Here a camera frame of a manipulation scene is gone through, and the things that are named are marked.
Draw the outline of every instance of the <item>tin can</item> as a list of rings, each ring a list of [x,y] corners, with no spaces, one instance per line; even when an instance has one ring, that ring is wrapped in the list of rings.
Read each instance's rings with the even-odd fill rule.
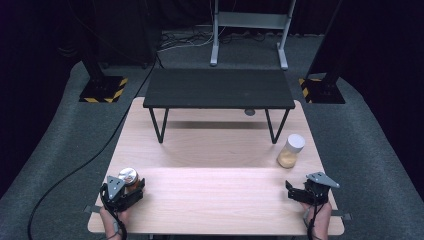
[[[139,177],[134,168],[124,168],[119,172],[118,178],[125,182],[127,192],[131,192],[138,187]]]

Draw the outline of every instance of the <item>white lid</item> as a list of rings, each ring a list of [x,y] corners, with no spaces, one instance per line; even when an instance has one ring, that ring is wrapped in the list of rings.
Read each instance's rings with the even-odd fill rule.
[[[305,146],[305,139],[299,134],[290,134],[287,138],[286,148],[292,153],[300,152]]]

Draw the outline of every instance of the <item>stand base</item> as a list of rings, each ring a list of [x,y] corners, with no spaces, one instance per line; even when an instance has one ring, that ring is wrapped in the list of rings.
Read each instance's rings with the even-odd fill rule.
[[[324,83],[320,79],[299,79],[303,96],[307,103],[345,104],[345,100],[337,87],[323,91]]]
[[[90,80],[82,91],[79,101],[90,103],[117,102],[127,82],[127,78],[118,76],[105,76],[100,83]]]

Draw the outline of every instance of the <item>wooden table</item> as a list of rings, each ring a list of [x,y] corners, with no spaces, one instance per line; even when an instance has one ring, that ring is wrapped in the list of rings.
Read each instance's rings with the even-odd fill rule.
[[[287,197],[285,180],[303,188],[306,174],[324,170],[299,102],[281,137],[298,133],[306,145],[295,167],[284,169],[276,158],[285,141],[269,141],[263,112],[247,116],[242,110],[171,109],[169,135],[160,144],[143,100],[134,100],[106,173],[117,176],[132,167],[146,179],[144,198],[131,209],[128,232],[306,235],[303,209]],[[284,111],[270,114],[278,119]],[[337,209],[331,191],[329,198]],[[88,229],[104,232],[98,214],[91,215]],[[341,218],[331,217],[329,234],[343,231]]]

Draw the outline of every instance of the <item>wire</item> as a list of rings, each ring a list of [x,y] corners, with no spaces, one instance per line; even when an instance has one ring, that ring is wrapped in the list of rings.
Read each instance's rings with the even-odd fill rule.
[[[141,89],[143,88],[144,84],[146,83],[147,79],[149,78],[149,76],[151,75],[153,69],[155,68],[156,65],[156,61],[153,62],[153,66],[150,69],[149,73],[147,74],[147,76],[144,78],[143,82],[141,83],[141,86],[139,87],[139,89],[137,90],[137,93],[134,95],[133,99],[137,97],[137,95],[140,93]],[[106,143],[103,145],[103,147],[91,158],[89,159],[87,162],[85,162],[84,164],[82,164],[81,166],[77,167],[75,170],[73,170],[72,172],[70,172],[69,174],[67,174],[65,177],[63,177],[62,179],[60,179],[59,181],[57,181],[52,187],[50,187],[45,193],[44,195],[40,198],[40,200],[38,200],[37,204],[35,204],[31,215],[29,217],[28,220],[28,224],[27,224],[27,235],[28,235],[28,239],[32,240],[32,234],[31,234],[31,226],[32,226],[32,220],[34,218],[35,212],[37,211],[38,207],[40,206],[41,202],[43,202],[43,200],[49,195],[49,193],[51,191],[53,191],[53,189],[55,189],[59,184],[61,184],[63,181],[65,181],[68,177],[72,176],[73,174],[75,174],[76,172],[78,172],[79,170],[81,170],[82,168],[84,168],[85,166],[87,166],[88,164],[90,164],[92,161],[94,161],[105,149],[106,147],[109,145],[109,143],[113,140],[113,138],[115,137],[116,133],[118,132],[119,127],[121,126],[121,124],[123,123],[125,117],[127,116],[129,110],[130,110],[131,104],[130,106],[127,107],[127,109],[125,110],[124,115],[122,116],[121,120],[118,123],[118,126],[115,128],[115,130],[113,131],[112,135],[110,136],[110,138],[106,141]]]

